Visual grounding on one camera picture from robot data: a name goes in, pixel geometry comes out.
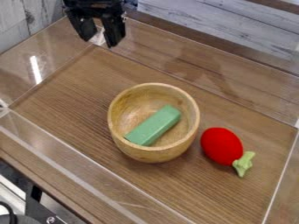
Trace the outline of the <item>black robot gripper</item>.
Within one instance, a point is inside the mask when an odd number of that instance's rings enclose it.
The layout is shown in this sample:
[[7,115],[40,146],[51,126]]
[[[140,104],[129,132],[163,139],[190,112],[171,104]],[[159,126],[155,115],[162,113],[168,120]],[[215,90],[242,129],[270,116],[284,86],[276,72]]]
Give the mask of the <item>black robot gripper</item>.
[[123,0],[63,0],[71,25],[84,41],[97,33],[93,18],[101,18],[107,46],[115,47],[127,35]]

